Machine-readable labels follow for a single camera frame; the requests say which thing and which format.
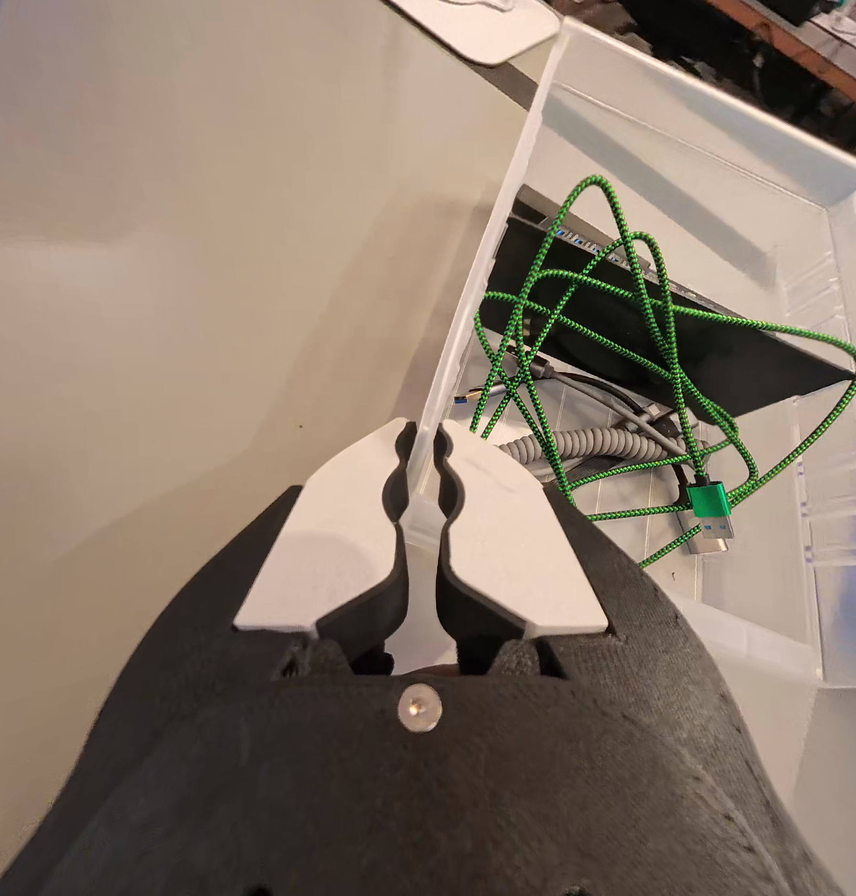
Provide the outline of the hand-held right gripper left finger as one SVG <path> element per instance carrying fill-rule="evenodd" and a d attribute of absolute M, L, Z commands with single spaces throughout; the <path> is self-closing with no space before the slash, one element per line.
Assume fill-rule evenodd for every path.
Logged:
<path fill-rule="evenodd" d="M 394 419 L 334 455 L 300 488 L 233 619 L 240 632 L 336 642 L 347 658 L 383 645 L 408 612 L 400 524 L 410 422 Z"/>

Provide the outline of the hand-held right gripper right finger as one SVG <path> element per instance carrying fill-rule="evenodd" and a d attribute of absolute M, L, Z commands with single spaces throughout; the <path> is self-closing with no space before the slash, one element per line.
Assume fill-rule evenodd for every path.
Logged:
<path fill-rule="evenodd" d="M 530 472 L 453 420 L 438 426 L 434 464 L 445 518 L 436 610 L 459 658 L 494 658 L 512 640 L 609 628 L 556 510 Z"/>

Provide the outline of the black USB hub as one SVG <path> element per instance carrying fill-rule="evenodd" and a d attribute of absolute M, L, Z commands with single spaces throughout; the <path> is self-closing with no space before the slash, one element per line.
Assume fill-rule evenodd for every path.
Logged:
<path fill-rule="evenodd" d="M 552 199 L 529 185 L 520 187 L 489 274 L 490 292 L 512 297 L 520 294 L 556 214 Z M 590 276 L 613 287 L 615 293 L 577 285 L 562 317 L 540 346 L 541 352 L 671 406 L 671 390 L 660 375 L 574 328 L 579 325 L 658 367 L 664 366 L 641 308 L 629 297 L 633 279 L 623 250 L 611 252 L 597 263 Z M 851 381 L 851 370 L 785 342 L 778 335 L 681 314 L 680 309 L 688 309 L 733 316 L 679 284 L 672 285 L 671 294 L 680 365 L 701 394 L 733 418 Z"/>

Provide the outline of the clear plastic bin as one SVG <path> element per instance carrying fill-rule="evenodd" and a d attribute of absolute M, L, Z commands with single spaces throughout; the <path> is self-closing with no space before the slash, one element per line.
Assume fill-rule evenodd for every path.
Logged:
<path fill-rule="evenodd" d="M 712 650 L 856 688 L 856 158 L 579 23 L 563 24 L 422 411 L 407 540 L 438 548 L 435 431 L 453 420 L 576 507 Z M 556 204 L 512 297 L 489 274 L 515 196 Z M 671 406 L 542 353 L 622 249 Z M 852 371 L 733 418 L 678 358 L 671 287 Z"/>

